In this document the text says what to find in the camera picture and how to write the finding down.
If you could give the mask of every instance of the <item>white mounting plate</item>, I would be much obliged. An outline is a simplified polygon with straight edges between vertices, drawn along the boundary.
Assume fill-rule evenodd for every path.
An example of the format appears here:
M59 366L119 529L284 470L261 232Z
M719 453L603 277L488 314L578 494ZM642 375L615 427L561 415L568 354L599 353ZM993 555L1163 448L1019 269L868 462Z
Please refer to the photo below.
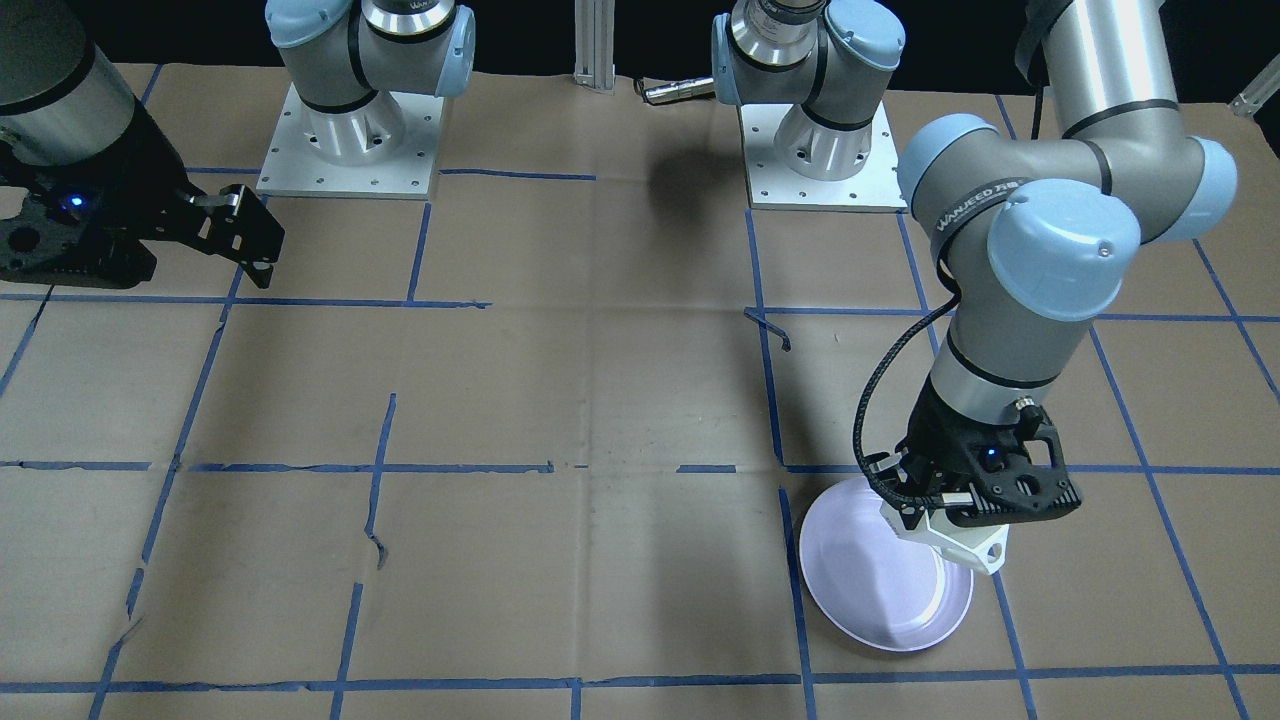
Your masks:
M381 197L428 200L444 128L444 99L392 92L404 113L403 143L372 165L334 165L321 158L303 131L302 100L289 86L271 147L257 177L257 191L284 197Z
M897 187L897 147L884 105L872 119L872 151L863 169L846 181L817 181L792 170L773 149L773 136L791 105L742 105L742 155L751 208L896 213L906 209Z

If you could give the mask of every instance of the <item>light blue joint cap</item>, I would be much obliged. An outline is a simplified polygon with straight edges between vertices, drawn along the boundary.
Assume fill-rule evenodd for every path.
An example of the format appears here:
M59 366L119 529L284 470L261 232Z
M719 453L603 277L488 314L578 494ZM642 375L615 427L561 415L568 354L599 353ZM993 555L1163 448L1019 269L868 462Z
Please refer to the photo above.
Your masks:
M906 149L897 159L897 187L902 191L902 199L906 200L908 208L915 199L915 188L920 186L924 173L938 159L938 155L942 155L955 141L978 129L996 132L995 126L978 115L961 113L943 115L915 133L915 137L906 143Z
M733 77L733 49L728 46L728 13L712 20L712 77L716 79L716 99L726 105L742 105Z
M1078 181L1041 179L1014 191L987 236L1000 284L1024 307L1078 323L1111 305L1142 243L1121 200Z
M271 44L282 50L311 42L338 24L352 0L266 0Z
M471 67L476 59L476 17L471 8L457 5L453 17L453 33L449 35L449 51L440 68L440 79L435 85L436 97L457 97L467 91L471 83Z
M837 42L868 65L897 69L906 45L902 22L874 0L831 0L827 27Z
M1178 220L1152 242L1198 238L1226 215L1231 209L1231 201L1235 200L1238 182L1235 158L1231 158L1226 147L1212 140L1194 136L1192 140L1204 149L1204 172L1201 174L1201 183Z

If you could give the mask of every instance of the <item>black background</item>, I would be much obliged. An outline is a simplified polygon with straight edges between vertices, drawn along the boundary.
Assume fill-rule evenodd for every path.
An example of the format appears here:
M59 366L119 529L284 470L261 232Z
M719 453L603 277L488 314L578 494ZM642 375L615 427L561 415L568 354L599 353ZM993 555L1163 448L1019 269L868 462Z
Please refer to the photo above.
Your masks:
M279 65L264 3L68 0L102 50L122 63ZM1012 54L1021 0L882 0L908 33L891 87L1029 95ZM476 14L476 69L573 72L573 0L463 0ZM617 0L618 74L710 74L710 26L733 0ZM1276 0L1169 0L1161 10L1179 99L1228 102L1280 51ZM1257 115L1280 147L1280 99Z

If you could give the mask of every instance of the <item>round plate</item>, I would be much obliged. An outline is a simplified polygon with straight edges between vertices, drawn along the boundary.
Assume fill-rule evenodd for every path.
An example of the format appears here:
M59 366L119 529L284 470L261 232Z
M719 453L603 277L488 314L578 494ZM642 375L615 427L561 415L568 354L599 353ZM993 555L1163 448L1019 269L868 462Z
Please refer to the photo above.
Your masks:
M899 539L882 502L863 477L827 488L800 528L800 569L818 607L849 637L893 652L924 650L964 620L973 570Z

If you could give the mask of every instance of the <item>metal post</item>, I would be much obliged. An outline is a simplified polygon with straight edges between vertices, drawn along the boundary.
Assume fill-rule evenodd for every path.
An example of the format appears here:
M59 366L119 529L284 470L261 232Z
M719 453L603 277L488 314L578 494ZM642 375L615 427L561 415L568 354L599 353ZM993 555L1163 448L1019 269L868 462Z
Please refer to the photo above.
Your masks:
M1231 111L1242 118L1252 118L1262 109L1262 104L1275 95L1276 90L1280 90L1280 55L1276 55L1271 64L1235 96L1235 100L1231 101Z
M577 67L573 79L599 92L613 92L614 0L577 0Z

